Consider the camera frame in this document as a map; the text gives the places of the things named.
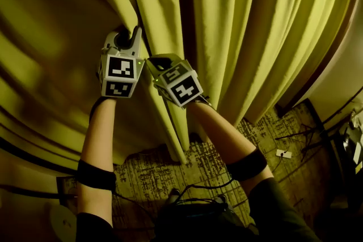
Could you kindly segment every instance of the black sleeve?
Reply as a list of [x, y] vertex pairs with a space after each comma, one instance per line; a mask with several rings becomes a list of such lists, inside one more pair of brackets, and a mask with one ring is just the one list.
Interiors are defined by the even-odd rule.
[[113, 233], [111, 225], [96, 215], [79, 213], [77, 215], [76, 242], [88, 241], [120, 241]]
[[274, 178], [255, 186], [248, 201], [250, 216], [255, 220], [261, 237], [279, 241], [320, 241], [289, 205]]

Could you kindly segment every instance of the white wall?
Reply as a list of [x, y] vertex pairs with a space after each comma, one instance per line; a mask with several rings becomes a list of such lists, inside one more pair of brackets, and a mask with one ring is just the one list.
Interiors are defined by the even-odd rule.
[[[0, 150], [0, 184], [57, 193], [57, 175]], [[56, 204], [0, 190], [0, 241], [57, 241], [48, 219], [50, 205]]]
[[[339, 109], [363, 86], [363, 0], [359, 0], [351, 27], [337, 53], [324, 72], [302, 98], [309, 98], [323, 121]], [[363, 104], [363, 92], [350, 103], [326, 128], [335, 124], [353, 108]]]

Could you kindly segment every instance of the forearm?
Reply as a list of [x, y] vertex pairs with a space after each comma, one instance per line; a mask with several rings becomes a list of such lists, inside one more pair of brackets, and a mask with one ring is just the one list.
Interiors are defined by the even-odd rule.
[[98, 105], [87, 129], [81, 159], [105, 171], [113, 171], [112, 138], [116, 100], [107, 99]]
[[[226, 164], [235, 163], [252, 153], [256, 147], [213, 108], [191, 102], [188, 110], [196, 117]], [[262, 180], [273, 177], [268, 166], [258, 175], [240, 182], [244, 191], [250, 191]]]
[[[98, 105], [87, 130], [81, 159], [94, 167], [113, 171], [112, 136], [116, 100]], [[112, 193], [78, 183], [78, 212], [97, 215], [112, 225]]]

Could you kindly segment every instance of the white object on floor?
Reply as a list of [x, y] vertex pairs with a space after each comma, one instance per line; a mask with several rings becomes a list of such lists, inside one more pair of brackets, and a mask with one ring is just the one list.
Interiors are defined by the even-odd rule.
[[281, 156], [281, 154], [283, 158], [291, 158], [293, 153], [291, 151], [285, 151], [281, 149], [276, 150], [276, 156]]
[[62, 242], [75, 242], [77, 219], [67, 208], [54, 205], [50, 208], [50, 224], [58, 239]]

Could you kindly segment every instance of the person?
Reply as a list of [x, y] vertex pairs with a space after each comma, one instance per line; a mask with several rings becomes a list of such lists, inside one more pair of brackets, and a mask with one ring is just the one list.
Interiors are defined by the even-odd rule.
[[[112, 232], [114, 185], [106, 185], [107, 180], [116, 182], [112, 177], [116, 99], [102, 98], [94, 107], [77, 174], [77, 241], [116, 241]], [[239, 180], [259, 234], [226, 215], [225, 207], [211, 210], [212, 204], [206, 210], [197, 203], [186, 210], [193, 215], [185, 215], [185, 210], [171, 203], [173, 206], [159, 213], [153, 241], [319, 241], [285, 199], [264, 156], [247, 138], [207, 104], [192, 101], [187, 110], [205, 130], [232, 177]]]

